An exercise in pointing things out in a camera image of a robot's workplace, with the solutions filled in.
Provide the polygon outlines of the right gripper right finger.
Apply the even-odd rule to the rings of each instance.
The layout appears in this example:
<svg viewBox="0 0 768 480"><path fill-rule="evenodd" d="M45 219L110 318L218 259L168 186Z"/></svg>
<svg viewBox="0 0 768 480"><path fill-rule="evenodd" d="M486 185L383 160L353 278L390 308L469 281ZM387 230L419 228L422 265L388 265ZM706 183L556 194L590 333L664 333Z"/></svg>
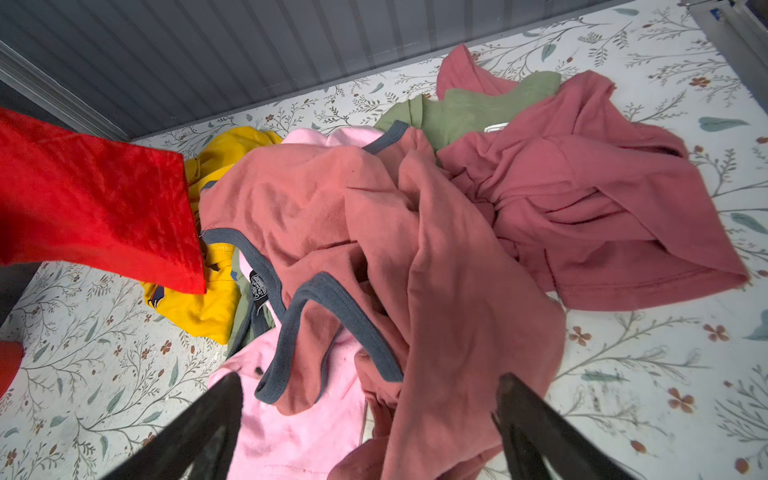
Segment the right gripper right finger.
<svg viewBox="0 0 768 480"><path fill-rule="evenodd" d="M629 479L513 373L499 378L493 422L513 479Z"/></svg>

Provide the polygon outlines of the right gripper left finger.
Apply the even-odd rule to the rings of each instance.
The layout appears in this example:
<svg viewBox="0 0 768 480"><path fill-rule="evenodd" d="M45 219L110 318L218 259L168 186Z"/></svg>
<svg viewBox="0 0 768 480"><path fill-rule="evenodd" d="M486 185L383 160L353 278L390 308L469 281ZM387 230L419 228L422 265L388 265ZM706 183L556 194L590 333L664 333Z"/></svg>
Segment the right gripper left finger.
<svg viewBox="0 0 768 480"><path fill-rule="evenodd" d="M225 479L241 426L240 377L222 377L108 479Z"/></svg>

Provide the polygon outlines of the red cloth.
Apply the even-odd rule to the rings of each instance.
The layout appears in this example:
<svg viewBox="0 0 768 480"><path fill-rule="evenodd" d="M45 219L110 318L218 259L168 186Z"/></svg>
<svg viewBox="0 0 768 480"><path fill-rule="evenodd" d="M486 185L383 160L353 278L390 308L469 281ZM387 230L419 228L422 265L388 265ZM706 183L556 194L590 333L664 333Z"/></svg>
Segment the red cloth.
<svg viewBox="0 0 768 480"><path fill-rule="evenodd" d="M47 261L204 293L182 156L2 110L1 263Z"/></svg>

